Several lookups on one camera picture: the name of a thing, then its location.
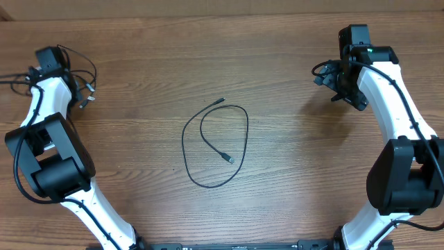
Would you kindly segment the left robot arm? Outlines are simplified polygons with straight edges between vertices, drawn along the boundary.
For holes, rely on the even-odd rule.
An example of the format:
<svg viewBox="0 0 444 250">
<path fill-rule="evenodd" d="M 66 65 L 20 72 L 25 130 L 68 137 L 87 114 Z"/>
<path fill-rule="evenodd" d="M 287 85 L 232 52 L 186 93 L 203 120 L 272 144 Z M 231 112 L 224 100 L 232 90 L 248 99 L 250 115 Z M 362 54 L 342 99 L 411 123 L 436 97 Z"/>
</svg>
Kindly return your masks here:
<svg viewBox="0 0 444 250">
<path fill-rule="evenodd" d="M 38 204 L 60 204 L 74 213 L 101 249 L 147 249 L 142 236 L 110 205 L 98 187 L 93 160 L 69 118 L 97 72 L 86 81 L 71 68 L 71 49 L 62 45 L 35 52 L 39 67 L 1 77 L 1 84 L 25 85 L 31 104 L 19 128 L 6 133 L 14 158 L 13 176 L 21 194 Z"/>
</svg>

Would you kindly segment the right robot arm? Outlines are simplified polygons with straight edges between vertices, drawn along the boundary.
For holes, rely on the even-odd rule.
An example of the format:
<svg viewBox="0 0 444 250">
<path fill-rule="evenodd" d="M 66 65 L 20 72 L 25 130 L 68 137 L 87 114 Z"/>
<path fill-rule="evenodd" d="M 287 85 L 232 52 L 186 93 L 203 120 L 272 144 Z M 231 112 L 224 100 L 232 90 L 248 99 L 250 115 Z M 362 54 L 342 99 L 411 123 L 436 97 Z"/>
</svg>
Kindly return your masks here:
<svg viewBox="0 0 444 250">
<path fill-rule="evenodd" d="M 384 148 L 367 175 L 366 204 L 331 240 L 310 240 L 308 247 L 393 249 L 386 236 L 401 224 L 443 230 L 410 220 L 443 200 L 443 139 L 413 102 L 394 50 L 372 45 L 367 25 L 351 24 L 339 31 L 339 53 L 314 66 L 314 82 L 334 91 L 333 101 L 359 111 L 371 106 Z"/>
</svg>

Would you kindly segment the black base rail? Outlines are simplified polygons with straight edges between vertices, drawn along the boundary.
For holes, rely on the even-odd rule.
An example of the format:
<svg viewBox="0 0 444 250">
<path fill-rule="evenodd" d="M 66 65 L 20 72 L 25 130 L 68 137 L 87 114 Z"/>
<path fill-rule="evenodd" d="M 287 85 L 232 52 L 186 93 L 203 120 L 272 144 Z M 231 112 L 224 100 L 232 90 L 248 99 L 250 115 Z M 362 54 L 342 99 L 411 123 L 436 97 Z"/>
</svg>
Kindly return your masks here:
<svg viewBox="0 0 444 250">
<path fill-rule="evenodd" d="M 266 244 L 147 244 L 145 242 L 131 247 L 123 247 L 126 250 L 344 250 L 345 247 L 339 240 L 298 240 L 296 243 L 266 243 Z"/>
</svg>

